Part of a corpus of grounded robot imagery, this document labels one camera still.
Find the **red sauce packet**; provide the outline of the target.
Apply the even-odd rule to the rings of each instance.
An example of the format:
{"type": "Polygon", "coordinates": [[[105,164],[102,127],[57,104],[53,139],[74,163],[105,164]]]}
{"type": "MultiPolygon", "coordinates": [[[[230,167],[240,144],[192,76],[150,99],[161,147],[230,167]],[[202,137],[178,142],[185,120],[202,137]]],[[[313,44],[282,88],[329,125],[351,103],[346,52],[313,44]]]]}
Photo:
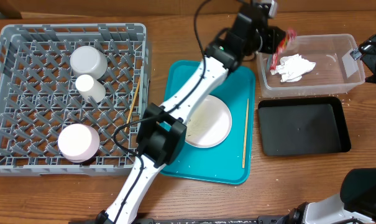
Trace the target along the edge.
{"type": "Polygon", "coordinates": [[[297,33],[293,29],[288,29],[286,31],[286,36],[279,43],[276,52],[272,55],[272,61],[269,66],[269,70],[275,70],[277,66],[277,59],[280,54],[295,40],[297,33]]]}

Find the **white napkin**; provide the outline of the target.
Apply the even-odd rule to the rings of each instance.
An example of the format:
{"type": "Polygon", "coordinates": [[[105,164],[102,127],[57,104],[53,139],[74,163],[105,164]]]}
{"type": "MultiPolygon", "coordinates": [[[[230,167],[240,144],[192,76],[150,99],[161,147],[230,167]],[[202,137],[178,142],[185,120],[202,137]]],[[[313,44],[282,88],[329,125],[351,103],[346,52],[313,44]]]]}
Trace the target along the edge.
{"type": "Polygon", "coordinates": [[[302,79],[302,76],[311,72],[316,66],[315,62],[303,58],[299,54],[292,56],[282,57],[280,64],[275,68],[270,69],[272,75],[279,74],[281,76],[281,82],[298,82],[302,79]]]}

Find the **large white plate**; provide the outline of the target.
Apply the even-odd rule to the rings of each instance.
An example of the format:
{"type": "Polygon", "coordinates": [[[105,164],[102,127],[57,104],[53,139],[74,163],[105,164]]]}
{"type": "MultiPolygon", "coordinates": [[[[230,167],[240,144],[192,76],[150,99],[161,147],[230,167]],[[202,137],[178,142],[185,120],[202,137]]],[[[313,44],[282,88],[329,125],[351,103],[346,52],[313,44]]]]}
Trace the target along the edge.
{"type": "Polygon", "coordinates": [[[198,148],[210,148],[227,138],[232,128],[232,115],[222,100],[208,95],[186,126],[186,143],[198,148]]]}

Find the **wooden chopstick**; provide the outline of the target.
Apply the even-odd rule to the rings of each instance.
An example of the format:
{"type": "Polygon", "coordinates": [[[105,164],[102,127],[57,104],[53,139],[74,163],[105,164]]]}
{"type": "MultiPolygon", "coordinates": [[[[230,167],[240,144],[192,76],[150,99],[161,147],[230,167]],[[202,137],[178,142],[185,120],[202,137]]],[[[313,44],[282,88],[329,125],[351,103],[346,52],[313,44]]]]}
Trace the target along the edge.
{"type": "Polygon", "coordinates": [[[139,89],[140,89],[140,78],[137,81],[137,86],[136,86],[136,89],[135,89],[135,92],[134,92],[134,96],[133,96],[133,99],[132,99],[132,104],[130,106],[129,114],[128,114],[127,121],[126,121],[127,124],[131,121],[132,112],[134,110],[134,106],[135,106],[135,103],[137,101],[137,97],[138,97],[138,94],[139,94],[139,89]]]}
{"type": "Polygon", "coordinates": [[[242,168],[243,169],[245,169],[248,119],[249,119],[249,99],[247,99],[246,111],[245,111],[244,144],[243,144],[243,151],[242,151],[242,168]]]}

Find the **grey bowl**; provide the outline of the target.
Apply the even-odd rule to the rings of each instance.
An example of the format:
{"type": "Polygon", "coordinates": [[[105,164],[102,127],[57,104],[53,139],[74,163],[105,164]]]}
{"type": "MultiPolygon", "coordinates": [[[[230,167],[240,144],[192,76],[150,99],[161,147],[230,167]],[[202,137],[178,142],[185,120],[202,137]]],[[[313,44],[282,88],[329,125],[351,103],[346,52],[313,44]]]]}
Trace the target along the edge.
{"type": "Polygon", "coordinates": [[[106,56],[94,47],[82,46],[73,51],[70,65],[74,76],[90,75],[100,79],[106,72],[108,62],[106,56]]]}

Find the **white plastic cup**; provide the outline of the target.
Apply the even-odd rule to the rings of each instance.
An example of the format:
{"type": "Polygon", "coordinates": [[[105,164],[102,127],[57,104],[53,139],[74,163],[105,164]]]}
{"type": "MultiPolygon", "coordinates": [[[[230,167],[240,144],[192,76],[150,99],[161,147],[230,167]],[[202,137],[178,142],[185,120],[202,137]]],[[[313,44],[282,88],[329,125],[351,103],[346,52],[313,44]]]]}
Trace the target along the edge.
{"type": "Polygon", "coordinates": [[[99,103],[106,95],[105,87],[92,76],[87,74],[80,75],[76,79],[75,86],[85,100],[88,100],[89,97],[92,96],[95,102],[99,103]]]}

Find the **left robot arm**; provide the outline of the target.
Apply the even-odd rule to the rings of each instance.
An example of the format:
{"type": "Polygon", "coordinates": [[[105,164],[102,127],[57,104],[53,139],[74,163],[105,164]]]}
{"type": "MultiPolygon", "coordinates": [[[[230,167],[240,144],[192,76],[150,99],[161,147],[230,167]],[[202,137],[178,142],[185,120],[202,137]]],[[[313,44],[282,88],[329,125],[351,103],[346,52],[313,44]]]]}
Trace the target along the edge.
{"type": "Polygon", "coordinates": [[[186,136],[186,124],[194,110],[225,79],[256,52],[275,54],[285,31],[269,26],[275,17],[276,1],[242,2],[230,28],[222,29],[207,47],[200,47],[202,61],[188,81],[161,105],[150,104],[141,119],[130,151],[134,166],[115,201],[103,210],[95,223],[132,223],[140,203],[157,174],[179,155],[186,136]]]}

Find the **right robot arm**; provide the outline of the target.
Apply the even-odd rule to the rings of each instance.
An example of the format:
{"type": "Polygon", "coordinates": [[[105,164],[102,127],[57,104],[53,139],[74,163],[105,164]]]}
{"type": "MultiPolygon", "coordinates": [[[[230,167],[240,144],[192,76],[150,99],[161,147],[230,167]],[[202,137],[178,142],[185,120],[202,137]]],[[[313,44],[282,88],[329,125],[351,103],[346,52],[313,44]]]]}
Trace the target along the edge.
{"type": "MultiPolygon", "coordinates": [[[[351,52],[372,75],[367,83],[376,84],[376,34],[351,52]]],[[[339,194],[325,200],[302,203],[278,223],[376,223],[376,168],[352,169],[345,177],[339,194]]]]}

